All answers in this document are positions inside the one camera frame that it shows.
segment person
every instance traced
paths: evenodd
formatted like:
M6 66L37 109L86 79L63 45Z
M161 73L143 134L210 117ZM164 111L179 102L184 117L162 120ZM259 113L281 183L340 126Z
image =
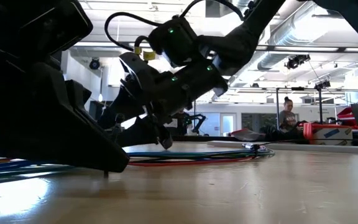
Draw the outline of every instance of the person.
M289 97L284 98L284 110L280 112L280 129L283 132L291 131L296 126L296 116L292 113L293 102Z
M172 123L165 125L172 136L184 136L187 133L187 126L185 125L185 117L189 116L184 110L172 116Z

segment desk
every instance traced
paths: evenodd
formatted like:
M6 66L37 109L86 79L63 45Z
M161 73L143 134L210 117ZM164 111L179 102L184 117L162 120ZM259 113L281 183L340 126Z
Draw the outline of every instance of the desk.
M172 150L223 149L176 142ZM235 164L128 167L109 179L76 169L0 184L2 223L358 223L358 155L278 151Z

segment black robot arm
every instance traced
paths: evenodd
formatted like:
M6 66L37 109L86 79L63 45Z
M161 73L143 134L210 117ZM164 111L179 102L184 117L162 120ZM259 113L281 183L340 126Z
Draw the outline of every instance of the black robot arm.
M358 32L358 0L314 1L342 14ZM128 76L96 124L83 106L89 91L65 82L50 59L91 32L79 2L0 0L0 157L121 172L129 161L122 147L159 142L169 148L172 138L163 124L206 92L213 89L220 96L227 91L222 76L234 75L249 62L259 35L284 2L255 1L243 23L225 37L197 36L184 15L154 24L150 46L172 67L183 68L159 73L135 53L122 54ZM216 55L207 59L211 51ZM127 120L145 112L118 136L104 130L115 125L118 114Z
M185 126L191 124L192 121L197 120L197 124L196 126L193 128L192 132L193 133L198 133L198 131L200 130L201 125L203 124L203 122L205 121L206 116L202 115L202 114L196 114L196 115L190 115L190 116L186 116L184 123Z

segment dark hair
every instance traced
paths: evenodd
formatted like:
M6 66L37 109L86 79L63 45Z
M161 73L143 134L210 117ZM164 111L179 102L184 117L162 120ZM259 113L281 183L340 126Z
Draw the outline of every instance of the dark hair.
M284 104L286 104L286 103L288 103L288 102L292 102L292 100L290 100L289 97L286 96L286 97L284 98Z

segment bundle of wires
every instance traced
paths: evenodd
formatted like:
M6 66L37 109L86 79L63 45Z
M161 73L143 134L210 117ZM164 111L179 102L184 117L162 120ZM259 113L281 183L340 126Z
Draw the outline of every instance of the bundle of wires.
M258 150L244 149L220 152L131 152L132 166L182 166L222 162L240 162L257 157L272 157L275 152L262 146Z
M202 165L222 162L240 162L257 157L271 157L274 152L262 146L258 150L219 152L130 152L129 165L143 167ZM60 172L72 166L54 165L53 161L10 161L0 159L0 179L16 175Z
M0 159L0 179L17 175L46 174L71 169L72 166L54 165L45 161L12 161Z

